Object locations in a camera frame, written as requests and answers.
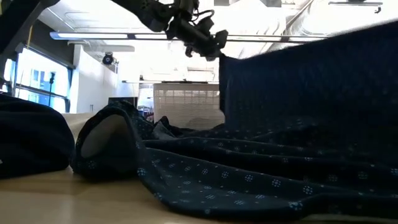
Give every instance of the white wall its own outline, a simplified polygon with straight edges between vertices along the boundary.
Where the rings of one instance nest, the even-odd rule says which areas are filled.
[[[80,45],[75,46],[73,63],[76,70],[70,91],[71,113],[98,112],[108,104],[109,97],[136,96],[131,84],[121,83],[121,74],[99,63]]]
[[[116,94],[120,97],[138,96],[139,89],[139,75],[141,74],[141,66],[137,63],[136,53],[129,57],[117,56],[119,60],[118,71],[118,88]],[[134,83],[122,83],[123,80]]]

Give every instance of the dark navy garment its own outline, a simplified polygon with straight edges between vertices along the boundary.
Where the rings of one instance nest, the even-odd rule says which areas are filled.
[[[0,94],[0,179],[64,170],[74,143],[60,113]]]
[[[398,218],[397,29],[221,57],[226,119],[211,130],[151,124],[129,103],[108,105],[81,130],[73,170],[94,180],[138,175],[164,205],[198,217]]]

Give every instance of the table surface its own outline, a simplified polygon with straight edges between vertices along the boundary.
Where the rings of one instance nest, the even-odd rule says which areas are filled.
[[[352,220],[352,217],[315,215],[307,221],[296,223],[326,223],[319,220]],[[71,169],[67,169],[1,180],[0,223],[215,224],[220,222],[168,211],[138,180],[91,184],[73,175]]]

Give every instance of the ceiling light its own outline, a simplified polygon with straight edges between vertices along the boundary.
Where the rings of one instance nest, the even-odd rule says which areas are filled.
[[[89,32],[51,32],[51,38],[55,40],[167,40],[165,34],[117,34],[117,33],[89,33]],[[277,42],[304,44],[316,40],[322,40],[325,37],[301,37],[301,36],[276,36],[276,35],[229,35],[228,42]]]
[[[167,36],[165,34],[136,34],[134,35],[136,39],[157,39],[157,40],[166,40]]]
[[[89,39],[129,39],[127,34],[100,34],[100,33],[61,33],[51,32],[51,38],[55,40],[89,40]]]

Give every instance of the navy patterned cloth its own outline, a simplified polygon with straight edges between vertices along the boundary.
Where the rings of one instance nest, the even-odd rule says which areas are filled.
[[[129,103],[108,105],[81,130],[73,170],[93,180],[137,175],[164,205],[198,217],[398,218],[397,29],[222,56],[226,120],[211,130],[151,124]],[[89,135],[110,117],[122,124],[102,130],[94,139],[106,144],[87,156]]]

